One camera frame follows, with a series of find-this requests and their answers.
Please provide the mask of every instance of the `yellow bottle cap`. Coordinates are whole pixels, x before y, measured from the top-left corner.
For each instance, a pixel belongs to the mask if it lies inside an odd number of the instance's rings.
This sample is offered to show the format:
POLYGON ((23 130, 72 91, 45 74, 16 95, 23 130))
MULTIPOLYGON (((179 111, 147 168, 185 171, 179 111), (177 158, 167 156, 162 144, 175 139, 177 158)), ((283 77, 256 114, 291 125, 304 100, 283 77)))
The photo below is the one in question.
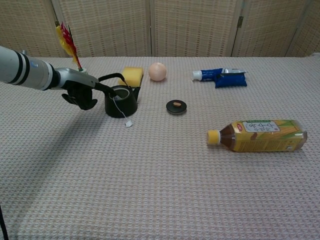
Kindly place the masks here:
POLYGON ((208 131, 208 144, 219 144, 220 143, 220 132, 218 130, 209 130, 208 131))

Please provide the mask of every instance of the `bottle label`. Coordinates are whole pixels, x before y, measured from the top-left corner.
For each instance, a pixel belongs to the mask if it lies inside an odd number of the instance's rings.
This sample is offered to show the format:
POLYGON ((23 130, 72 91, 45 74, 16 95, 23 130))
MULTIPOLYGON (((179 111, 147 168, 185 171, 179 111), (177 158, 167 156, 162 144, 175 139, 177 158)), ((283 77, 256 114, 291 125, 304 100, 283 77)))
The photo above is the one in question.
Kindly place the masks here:
POLYGON ((244 129, 248 133, 280 132, 278 125, 274 121, 243 121, 244 129))
POLYGON ((237 152, 293 151, 304 133, 294 120, 248 120, 232 123, 237 152))

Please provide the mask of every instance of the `teapot spout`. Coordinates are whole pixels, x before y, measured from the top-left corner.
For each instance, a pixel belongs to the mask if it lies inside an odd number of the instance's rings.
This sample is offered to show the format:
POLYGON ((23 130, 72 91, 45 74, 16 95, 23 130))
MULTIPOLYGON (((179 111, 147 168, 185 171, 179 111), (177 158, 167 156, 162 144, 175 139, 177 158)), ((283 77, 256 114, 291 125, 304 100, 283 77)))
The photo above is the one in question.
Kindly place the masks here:
POLYGON ((139 86, 135 87, 134 90, 133 90, 133 96, 134 96, 136 101, 138 100, 139 91, 140 91, 140 87, 139 86))

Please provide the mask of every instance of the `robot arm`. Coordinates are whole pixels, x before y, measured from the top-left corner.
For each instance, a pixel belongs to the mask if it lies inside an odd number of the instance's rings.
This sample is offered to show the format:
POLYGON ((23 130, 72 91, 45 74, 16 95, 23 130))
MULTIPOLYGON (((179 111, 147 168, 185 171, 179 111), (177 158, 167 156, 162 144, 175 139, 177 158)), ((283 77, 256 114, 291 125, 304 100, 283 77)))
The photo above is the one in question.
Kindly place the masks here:
MULTIPOLYGON (((124 81, 121 74, 116 77, 124 81)), ((112 98, 117 95, 111 87, 101 84, 99 79, 91 75, 70 68, 54 69, 45 61, 3 46, 0 46, 0 82, 43 91, 67 90, 68 94, 64 93, 62 97, 83 110, 89 110, 97 103, 96 99, 92 99, 92 89, 109 94, 112 98)))

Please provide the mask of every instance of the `toothpaste cap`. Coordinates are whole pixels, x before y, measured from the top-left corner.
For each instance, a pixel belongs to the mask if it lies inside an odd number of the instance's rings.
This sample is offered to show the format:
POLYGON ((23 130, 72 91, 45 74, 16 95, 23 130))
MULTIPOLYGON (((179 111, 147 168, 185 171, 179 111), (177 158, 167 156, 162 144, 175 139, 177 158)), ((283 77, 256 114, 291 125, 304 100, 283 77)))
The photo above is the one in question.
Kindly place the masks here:
POLYGON ((202 72, 201 71, 193 71, 193 80, 202 80, 202 72))

